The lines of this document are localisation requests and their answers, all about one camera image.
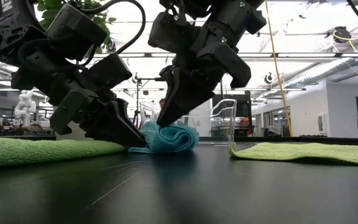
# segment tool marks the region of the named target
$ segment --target ceiling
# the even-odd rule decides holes
[[[147,25],[145,32],[139,40],[129,47],[125,53],[138,52],[163,52],[147,45],[152,21],[157,14],[164,10],[158,0],[138,0],[143,5],[147,15]],[[346,1],[328,1],[330,3],[313,3],[308,1],[269,1],[268,9],[274,45],[276,52],[326,52],[333,50],[344,51],[349,49],[348,44],[336,44],[336,49],[329,47],[333,42],[332,37],[325,38],[328,30],[336,26],[346,26],[351,31],[353,37],[358,36],[358,18]],[[260,6],[263,15],[267,17],[265,4]],[[117,48],[131,39],[140,27],[140,12],[133,5],[121,2],[109,9],[108,14],[116,17],[116,22],[109,26],[111,37],[116,40]],[[37,17],[41,19],[42,13],[37,12]],[[199,19],[197,25],[201,25],[204,19]],[[240,53],[272,52],[269,27],[265,26],[260,31],[260,36],[244,34],[237,45]],[[158,77],[159,71],[170,64],[171,58],[124,58],[123,59],[133,74],[141,78]],[[301,70],[312,62],[278,62],[278,71],[295,72]],[[275,72],[275,64],[272,61],[251,61],[248,62],[252,70],[252,78],[247,88],[257,88],[264,83],[264,77],[269,72]],[[2,65],[15,71],[17,68]],[[223,79],[224,89],[230,89],[231,77],[225,75]],[[149,90],[148,95],[140,93],[140,101],[154,101],[154,106],[158,106],[159,99],[165,96],[165,91],[155,89],[165,88],[166,84],[161,82],[143,82],[142,90]],[[129,101],[130,106],[135,106],[136,84],[132,80],[122,82],[115,87],[119,97]],[[128,89],[129,95],[122,90]]]

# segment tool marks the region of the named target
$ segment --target green leaves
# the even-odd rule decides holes
[[[101,47],[98,47],[98,48],[96,49],[96,53],[97,53],[97,54],[103,53],[102,48],[101,48]]]
[[[54,19],[55,16],[58,14],[59,9],[47,9],[43,14],[42,14],[42,18],[43,19]]]
[[[62,0],[43,0],[43,2],[47,9],[59,10],[63,6]]]
[[[40,21],[40,25],[42,26],[42,28],[44,28],[45,30],[47,30],[50,25],[52,24],[53,19],[43,19]]]
[[[44,3],[44,0],[39,0],[38,1],[37,10],[40,11],[40,12],[43,12],[43,11],[47,10],[47,7],[46,7],[46,5]]]
[[[109,19],[108,19],[108,21],[109,22],[114,22],[114,21],[116,21],[117,19],[116,18],[113,18],[113,17],[110,17]]]
[[[98,25],[104,25],[106,23],[106,21],[100,17],[93,18],[93,22],[97,23]]]

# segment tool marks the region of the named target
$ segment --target green microfiber cloth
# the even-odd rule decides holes
[[[105,141],[30,141],[0,138],[0,166],[78,159],[124,151]]]
[[[230,155],[243,159],[290,161],[300,158],[322,158],[358,164],[358,146],[340,146],[320,143],[262,143],[237,152],[234,151],[234,147],[235,144],[230,146]]]

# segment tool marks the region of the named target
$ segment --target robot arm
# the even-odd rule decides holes
[[[160,0],[167,10],[154,20],[149,45],[176,53],[173,65],[160,72],[168,83],[167,101],[157,121],[160,126],[168,126],[210,99],[225,73],[233,77],[232,88],[248,84],[250,68],[237,55],[236,45],[245,31],[254,34],[266,25],[256,10],[263,2]],[[197,27],[186,21],[184,13],[193,18],[210,16]]]
[[[63,4],[44,31],[35,18],[34,2],[0,1],[0,61],[19,67],[12,73],[12,88],[36,87],[46,94],[58,107],[50,118],[58,134],[70,133],[67,124],[74,121],[87,138],[144,146],[127,117],[127,102],[110,90],[132,76],[121,58],[109,54],[89,69],[66,60],[81,61],[90,48],[94,53],[107,34],[74,1]]]

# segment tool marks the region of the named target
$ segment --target blue towel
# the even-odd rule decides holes
[[[147,147],[131,147],[129,152],[163,154],[192,150],[198,143],[199,135],[188,126],[168,126],[161,128],[156,122],[147,122],[140,129]]]

